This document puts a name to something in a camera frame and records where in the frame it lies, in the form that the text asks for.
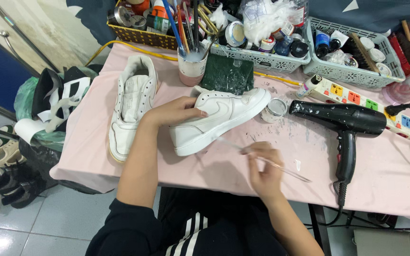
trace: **white sneaker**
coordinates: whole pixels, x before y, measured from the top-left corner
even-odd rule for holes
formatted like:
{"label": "white sneaker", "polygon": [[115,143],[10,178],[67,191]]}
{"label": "white sneaker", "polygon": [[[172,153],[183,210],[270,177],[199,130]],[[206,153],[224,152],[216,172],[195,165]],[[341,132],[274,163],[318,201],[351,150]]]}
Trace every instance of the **white sneaker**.
{"label": "white sneaker", "polygon": [[128,157],[140,119],[153,107],[158,74],[145,55],[128,58],[118,79],[118,98],[108,131],[110,153],[119,162]]}
{"label": "white sneaker", "polygon": [[209,91],[194,86],[197,97],[195,108],[208,113],[207,118],[188,119],[170,126],[169,132],[179,156],[194,154],[217,137],[259,114],[270,102],[270,92],[262,88],[236,96],[227,92]]}
{"label": "white sneaker", "polygon": [[22,163],[25,160],[26,158],[20,154],[18,149],[18,141],[10,140],[6,145],[0,147],[0,168],[14,165],[17,161]]}

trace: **pink tablecloth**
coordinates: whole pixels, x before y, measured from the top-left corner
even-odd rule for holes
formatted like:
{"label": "pink tablecloth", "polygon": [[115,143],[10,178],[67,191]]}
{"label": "pink tablecloth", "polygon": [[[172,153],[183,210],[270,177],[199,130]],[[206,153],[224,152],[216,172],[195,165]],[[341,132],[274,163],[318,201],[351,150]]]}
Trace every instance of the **pink tablecloth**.
{"label": "pink tablecloth", "polygon": [[[171,50],[142,46],[146,50],[176,56]],[[51,169],[56,179],[82,183],[106,192],[117,186],[122,165],[108,151],[108,126],[115,105],[117,79],[131,55],[140,54],[129,47],[114,45],[100,75],[87,95],[69,117],[64,150],[60,162]],[[162,82],[155,98],[159,106],[191,88],[179,81],[175,61],[151,57]],[[298,69],[285,78],[303,81]],[[255,77],[255,87],[267,88],[272,96],[291,101],[296,86],[269,78]],[[384,102],[379,92],[347,86],[362,95]],[[410,109],[405,112],[410,116]],[[224,134],[238,145],[269,141],[278,148],[287,167],[312,183],[284,176],[282,192],[289,200],[336,207],[331,187],[337,165],[337,134],[311,121],[286,116],[280,123],[268,124],[254,117]],[[158,178],[162,186],[205,188],[238,195],[255,195],[248,181],[245,157],[221,142],[213,142],[203,151],[188,156],[175,155],[166,128],[158,135]],[[347,190],[345,209],[402,215],[410,218],[410,140],[390,131],[373,139],[357,138],[357,164]]]}

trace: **wall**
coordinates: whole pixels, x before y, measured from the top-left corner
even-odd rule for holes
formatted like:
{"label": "wall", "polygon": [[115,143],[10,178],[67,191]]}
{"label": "wall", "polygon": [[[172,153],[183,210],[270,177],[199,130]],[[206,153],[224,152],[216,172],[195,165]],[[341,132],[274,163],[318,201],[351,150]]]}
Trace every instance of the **wall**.
{"label": "wall", "polygon": [[[0,0],[2,9],[60,70],[85,64],[101,46],[83,21],[85,24],[88,22],[87,26],[94,30],[95,35],[100,35],[97,37],[101,43],[116,38],[105,27],[106,10],[114,5],[113,0]],[[83,8],[91,10],[88,15],[82,12],[82,17],[87,20],[76,17]],[[9,32],[10,42],[28,64],[39,73],[47,67],[0,17],[2,29]],[[1,36],[0,43],[7,47]],[[109,52],[107,47],[94,63],[103,64]]]}

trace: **power strip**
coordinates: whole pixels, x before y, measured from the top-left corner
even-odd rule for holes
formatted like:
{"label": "power strip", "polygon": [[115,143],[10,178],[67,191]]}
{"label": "power strip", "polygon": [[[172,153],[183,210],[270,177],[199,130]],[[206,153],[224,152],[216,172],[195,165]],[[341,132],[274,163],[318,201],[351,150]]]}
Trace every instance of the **power strip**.
{"label": "power strip", "polygon": [[357,104],[371,108],[383,113],[387,117],[387,130],[398,134],[401,137],[410,138],[410,117],[399,113],[397,116],[390,116],[385,111],[385,106],[373,101],[363,95],[351,91],[341,85],[322,77],[322,81],[312,90],[310,96],[327,103],[347,103]]}

